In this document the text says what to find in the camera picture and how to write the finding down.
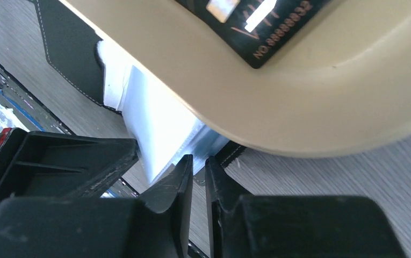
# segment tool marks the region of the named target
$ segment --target desk surface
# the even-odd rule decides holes
[[[172,0],[60,1],[240,144],[331,156],[411,134],[411,1],[331,1],[261,69]]]
[[[49,66],[33,3],[0,0],[0,63],[76,134],[127,137],[121,117],[95,106]],[[227,172],[255,194],[369,196],[386,211],[411,257],[411,138],[336,159],[291,159],[249,149]],[[147,188],[139,163],[124,178],[139,192]],[[205,189],[196,184],[190,239],[209,253]]]

